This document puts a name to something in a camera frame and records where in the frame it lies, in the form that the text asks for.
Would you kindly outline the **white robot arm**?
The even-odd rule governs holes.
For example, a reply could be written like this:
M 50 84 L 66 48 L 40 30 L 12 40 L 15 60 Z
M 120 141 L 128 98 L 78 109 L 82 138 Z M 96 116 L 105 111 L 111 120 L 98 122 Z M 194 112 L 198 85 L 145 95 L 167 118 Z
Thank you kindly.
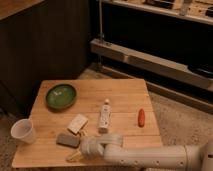
M 120 134 L 83 136 L 79 148 L 66 160 L 77 162 L 84 158 L 101 158 L 106 163 L 142 168 L 181 171 L 213 171 L 213 139 L 202 146 L 161 146 L 124 148 Z

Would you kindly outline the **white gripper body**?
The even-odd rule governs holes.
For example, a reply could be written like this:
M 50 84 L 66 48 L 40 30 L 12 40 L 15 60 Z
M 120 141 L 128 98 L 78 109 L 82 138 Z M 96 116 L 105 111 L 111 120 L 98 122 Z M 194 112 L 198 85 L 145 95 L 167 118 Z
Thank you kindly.
M 95 137 L 83 137 L 80 151 L 86 157 L 101 157 L 104 153 L 104 147 Z

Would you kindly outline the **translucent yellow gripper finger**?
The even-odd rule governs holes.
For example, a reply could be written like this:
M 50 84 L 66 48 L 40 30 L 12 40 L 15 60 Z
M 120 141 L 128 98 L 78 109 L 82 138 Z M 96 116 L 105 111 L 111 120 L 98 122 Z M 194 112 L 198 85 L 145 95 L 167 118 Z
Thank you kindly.
M 68 155 L 66 161 L 69 163 L 79 162 L 83 158 L 80 150 L 75 150 L 72 154 Z
M 80 130 L 79 135 L 80 135 L 80 137 L 87 136 L 87 132 L 85 130 Z

